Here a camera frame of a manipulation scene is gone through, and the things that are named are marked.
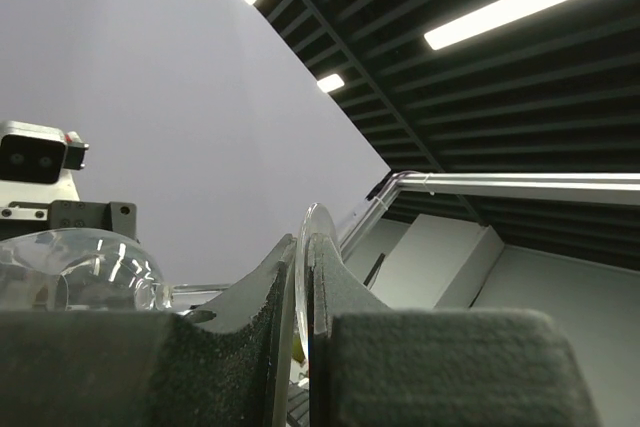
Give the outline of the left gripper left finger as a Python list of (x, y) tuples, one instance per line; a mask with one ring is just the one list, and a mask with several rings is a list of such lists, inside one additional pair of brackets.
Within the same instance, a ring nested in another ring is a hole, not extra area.
[(1, 359), (1, 422), (5, 426), (282, 426), (286, 422), (291, 337), (293, 263), (296, 241), (281, 238), (285, 249), (280, 288), (270, 289), (285, 313), (276, 366), (265, 373), (216, 377), (202, 361), (174, 358), (167, 336), (191, 327), (185, 315), (205, 308), (198, 322), (212, 319), (215, 301), (232, 286), (180, 314), (172, 308), (146, 323), (148, 340), (114, 342), (106, 338), (88, 352), (67, 359), (45, 356), (11, 364)]

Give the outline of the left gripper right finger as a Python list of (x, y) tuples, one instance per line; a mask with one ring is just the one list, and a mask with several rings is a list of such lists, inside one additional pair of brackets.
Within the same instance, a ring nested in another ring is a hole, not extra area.
[(305, 253), (314, 426), (596, 426), (563, 333), (529, 310), (394, 310), (331, 238)]

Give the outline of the clear wine glass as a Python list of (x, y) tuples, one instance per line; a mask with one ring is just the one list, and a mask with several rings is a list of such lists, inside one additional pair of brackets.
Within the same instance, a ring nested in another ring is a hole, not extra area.
[[(104, 339), (148, 340), (149, 320), (173, 306), (176, 288), (164, 282), (151, 256), (132, 238), (112, 230), (43, 227), (17, 235), (17, 220), (1, 221), (1, 359), (18, 364), (45, 356), (67, 359)], [(185, 315), (191, 327), (167, 336), (174, 358), (202, 361), (216, 377), (275, 368), (285, 311), (270, 289), (280, 288), (285, 249), (229, 293), (218, 298), (212, 319), (205, 308)]]

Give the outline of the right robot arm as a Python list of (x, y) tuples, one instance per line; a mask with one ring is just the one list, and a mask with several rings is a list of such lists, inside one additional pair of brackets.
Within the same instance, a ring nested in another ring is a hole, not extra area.
[(1, 243), (61, 229), (97, 229), (139, 242), (137, 207), (124, 202), (11, 201), (1, 207)]

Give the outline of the aluminium frame bar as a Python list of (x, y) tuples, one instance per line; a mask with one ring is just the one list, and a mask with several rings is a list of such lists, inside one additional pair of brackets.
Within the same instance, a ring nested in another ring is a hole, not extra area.
[(369, 194), (358, 222), (339, 235), (344, 259), (402, 192), (637, 206), (637, 173), (394, 173)]

